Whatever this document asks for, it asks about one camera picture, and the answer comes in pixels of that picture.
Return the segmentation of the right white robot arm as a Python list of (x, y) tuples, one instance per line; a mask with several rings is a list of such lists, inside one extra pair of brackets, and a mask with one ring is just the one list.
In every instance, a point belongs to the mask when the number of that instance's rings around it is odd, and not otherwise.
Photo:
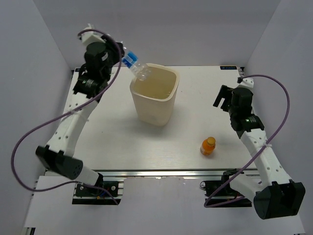
[(221, 86), (214, 106), (229, 113), (230, 124), (251, 155), (241, 169), (225, 172), (221, 182), (209, 199), (220, 190), (226, 195), (236, 191), (249, 200), (261, 219), (295, 216), (305, 195), (301, 182), (294, 182), (283, 169), (267, 138), (265, 127), (252, 110), (252, 76), (238, 77), (238, 86)]

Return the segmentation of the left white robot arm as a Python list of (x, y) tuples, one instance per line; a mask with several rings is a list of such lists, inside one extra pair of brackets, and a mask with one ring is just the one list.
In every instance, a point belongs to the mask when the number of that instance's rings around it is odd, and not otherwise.
[(78, 37), (86, 47), (85, 62), (78, 70), (68, 110), (47, 144), (37, 147), (36, 156), (47, 170), (86, 184), (92, 195), (99, 195), (103, 191), (103, 176), (74, 158), (74, 151), (89, 116), (114, 80), (112, 68), (121, 65), (124, 50), (122, 43), (115, 42), (91, 25)]

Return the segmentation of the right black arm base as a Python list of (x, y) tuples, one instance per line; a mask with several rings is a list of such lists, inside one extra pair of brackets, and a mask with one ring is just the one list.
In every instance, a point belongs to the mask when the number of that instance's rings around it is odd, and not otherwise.
[[(200, 188), (205, 191), (205, 196), (208, 198), (217, 188), (233, 176), (238, 170), (232, 169), (223, 172), (220, 180), (206, 180), (200, 183)], [(245, 199), (239, 192), (230, 188), (229, 184), (217, 192), (206, 203), (208, 206), (216, 208), (249, 208), (252, 207), (251, 202)]]

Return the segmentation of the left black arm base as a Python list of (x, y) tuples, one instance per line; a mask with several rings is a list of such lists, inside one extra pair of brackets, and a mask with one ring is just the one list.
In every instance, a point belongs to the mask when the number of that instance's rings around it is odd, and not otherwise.
[(97, 188), (76, 184), (72, 197), (73, 205), (117, 206), (121, 202), (124, 178), (104, 176)]

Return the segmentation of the blue-label water bottle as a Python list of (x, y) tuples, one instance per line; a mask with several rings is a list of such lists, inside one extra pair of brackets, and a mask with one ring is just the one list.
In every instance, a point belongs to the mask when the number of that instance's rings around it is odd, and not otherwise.
[(151, 75), (151, 70), (148, 65), (142, 63), (138, 56), (133, 53), (131, 50), (123, 47), (124, 56), (122, 58), (122, 63), (133, 73), (133, 75), (141, 80), (146, 80)]

